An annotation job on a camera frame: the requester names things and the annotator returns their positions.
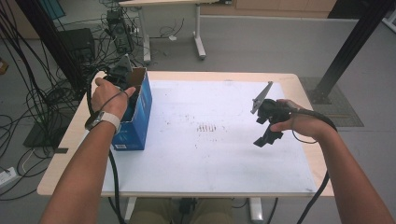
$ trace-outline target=whiteboard surface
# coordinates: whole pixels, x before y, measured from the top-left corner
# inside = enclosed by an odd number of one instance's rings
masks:
[[[152,195],[310,195],[317,189],[291,131],[256,147],[268,122],[250,113],[267,83],[150,81],[146,148],[114,151],[120,191]],[[266,98],[284,98],[274,83]],[[110,163],[103,192],[114,192]]]

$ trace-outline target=forearm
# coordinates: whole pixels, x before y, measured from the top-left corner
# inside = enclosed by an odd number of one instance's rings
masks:
[[[64,170],[42,223],[95,222],[114,132],[113,124],[100,122],[87,135]]]
[[[343,223],[394,223],[394,220],[347,146],[334,130],[318,140]]]

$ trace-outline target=black pole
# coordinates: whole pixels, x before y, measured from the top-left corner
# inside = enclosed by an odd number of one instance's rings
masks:
[[[78,96],[82,96],[86,81],[83,79],[79,66],[70,56],[65,45],[58,36],[52,19],[40,5],[39,0],[16,0],[27,20],[46,45],[55,62],[70,82]]]
[[[338,51],[325,75],[308,97],[313,104],[328,104],[328,95],[341,75],[361,50],[364,43],[382,21],[393,0],[376,0],[367,8],[353,28],[343,47]]]

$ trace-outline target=blue box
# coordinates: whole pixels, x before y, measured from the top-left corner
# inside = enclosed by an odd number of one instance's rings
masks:
[[[117,151],[143,150],[146,144],[152,103],[147,69],[144,67],[133,68],[127,81],[131,86],[136,87],[136,91],[129,100],[121,120],[120,131],[114,135],[111,144]]]

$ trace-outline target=hand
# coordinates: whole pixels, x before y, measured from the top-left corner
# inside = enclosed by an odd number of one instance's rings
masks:
[[[98,111],[102,108],[105,102],[108,101],[114,95],[120,93],[120,90],[115,87],[111,82],[98,77],[95,80],[97,88],[92,95],[92,109],[93,111]],[[119,119],[122,119],[123,114],[125,113],[126,107],[128,105],[128,99],[134,93],[135,88],[131,87],[125,92],[120,93],[115,98],[110,100],[103,108],[103,111],[107,113],[113,114],[117,116]]]
[[[277,100],[281,103],[292,103],[297,108],[303,108],[290,100]],[[286,130],[294,130],[304,136],[312,137],[319,141],[323,134],[333,132],[334,129],[320,119],[316,119],[309,115],[291,114],[290,119],[279,122],[271,126],[272,132],[283,132]]]

